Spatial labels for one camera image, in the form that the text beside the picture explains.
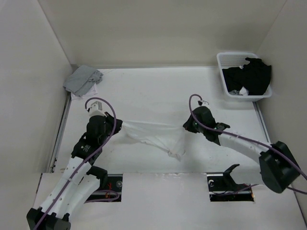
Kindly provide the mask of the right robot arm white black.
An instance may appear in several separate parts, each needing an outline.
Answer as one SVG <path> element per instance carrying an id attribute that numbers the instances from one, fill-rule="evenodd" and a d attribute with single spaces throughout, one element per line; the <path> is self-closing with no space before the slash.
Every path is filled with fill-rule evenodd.
<path id="1" fill-rule="evenodd" d="M 226 132 L 230 128 L 225 123 L 217 123 L 210 109 L 199 106 L 190 109 L 190 117 L 183 125 L 191 133 L 201 133 L 218 146 L 232 149 L 252 159 L 259 165 L 253 172 L 252 179 L 267 186 L 275 193 L 282 193 L 297 177 L 302 174 L 288 146 L 283 142 L 264 144 L 239 134 Z"/>

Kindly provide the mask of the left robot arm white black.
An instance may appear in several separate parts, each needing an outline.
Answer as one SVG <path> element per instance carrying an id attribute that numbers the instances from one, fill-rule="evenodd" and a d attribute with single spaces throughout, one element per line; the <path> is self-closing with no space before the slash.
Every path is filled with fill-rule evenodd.
<path id="1" fill-rule="evenodd" d="M 93 115 L 86 132 L 73 147 L 64 173 L 53 191 L 26 219 L 32 230 L 69 230 L 75 212 L 95 191 L 107 187 L 107 170 L 94 165 L 102 147 L 121 130 L 122 120 L 109 113 Z"/>

